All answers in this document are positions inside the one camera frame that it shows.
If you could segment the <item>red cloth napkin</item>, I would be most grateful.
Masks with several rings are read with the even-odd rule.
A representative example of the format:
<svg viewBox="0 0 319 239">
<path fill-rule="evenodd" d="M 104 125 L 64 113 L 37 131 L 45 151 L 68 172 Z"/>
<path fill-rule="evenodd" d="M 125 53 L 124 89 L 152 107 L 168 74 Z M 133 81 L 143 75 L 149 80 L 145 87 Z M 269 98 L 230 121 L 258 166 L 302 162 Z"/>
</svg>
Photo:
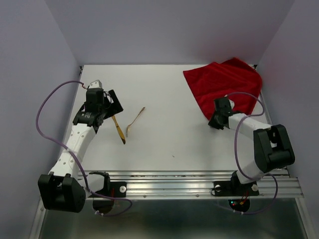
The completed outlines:
<svg viewBox="0 0 319 239">
<path fill-rule="evenodd" d="M 261 76 L 238 58 L 186 70 L 183 75 L 200 110 L 208 120 L 215 111 L 214 100 L 233 92 L 239 93 L 230 97 L 235 103 L 234 110 L 251 114 L 257 100 L 245 93 L 259 97 L 262 88 Z"/>
</svg>

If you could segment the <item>gold knife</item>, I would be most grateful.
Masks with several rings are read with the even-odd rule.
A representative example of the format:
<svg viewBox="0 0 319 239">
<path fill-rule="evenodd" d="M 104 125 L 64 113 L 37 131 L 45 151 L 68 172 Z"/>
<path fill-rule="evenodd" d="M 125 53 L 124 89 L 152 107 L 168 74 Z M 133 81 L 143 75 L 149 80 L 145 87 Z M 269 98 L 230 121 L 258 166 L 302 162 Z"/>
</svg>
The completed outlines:
<svg viewBox="0 0 319 239">
<path fill-rule="evenodd" d="M 115 124 L 115 127 L 116 127 L 116 129 L 117 129 L 118 135 L 119 135 L 119 137 L 120 137 L 122 143 L 123 143 L 123 144 L 126 144 L 126 139 L 125 139 L 124 133 L 122 132 L 122 130 L 121 130 L 121 128 L 120 128 L 120 126 L 119 126 L 119 124 L 118 124 L 118 122 L 117 122 L 117 120 L 116 120 L 116 117 L 115 117 L 115 116 L 112 116 L 112 120 L 113 120 L 113 122 L 114 122 L 114 124 Z"/>
</svg>

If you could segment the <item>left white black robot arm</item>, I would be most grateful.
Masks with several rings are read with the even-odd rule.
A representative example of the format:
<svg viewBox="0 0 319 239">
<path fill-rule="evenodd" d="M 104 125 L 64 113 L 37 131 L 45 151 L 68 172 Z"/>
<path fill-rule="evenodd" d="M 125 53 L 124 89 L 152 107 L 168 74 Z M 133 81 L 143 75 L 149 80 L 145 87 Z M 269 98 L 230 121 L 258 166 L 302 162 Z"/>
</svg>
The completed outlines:
<svg viewBox="0 0 319 239">
<path fill-rule="evenodd" d="M 81 163 L 104 120 L 123 111 L 114 90 L 90 86 L 86 100 L 72 122 L 66 143 L 57 142 L 62 152 L 48 174 L 42 174 L 38 188 L 47 210 L 80 212 L 90 196 L 114 199 L 109 173 L 85 173 Z"/>
</svg>

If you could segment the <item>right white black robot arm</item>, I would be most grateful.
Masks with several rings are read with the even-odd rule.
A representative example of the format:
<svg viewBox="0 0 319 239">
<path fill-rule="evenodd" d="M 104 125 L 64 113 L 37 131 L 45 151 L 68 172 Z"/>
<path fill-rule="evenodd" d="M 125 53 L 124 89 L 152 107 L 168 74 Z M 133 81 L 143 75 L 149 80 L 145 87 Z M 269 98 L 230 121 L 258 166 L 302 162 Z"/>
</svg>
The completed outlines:
<svg viewBox="0 0 319 239">
<path fill-rule="evenodd" d="M 295 162 L 295 155 L 286 128 L 259 122 L 233 110 L 228 97 L 215 99 L 215 111 L 209 126 L 233 129 L 235 137 L 242 134 L 253 141 L 254 158 L 245 167 L 238 167 L 228 181 L 214 181 L 212 195 L 216 197 L 258 196 L 257 181 L 274 169 Z"/>
</svg>

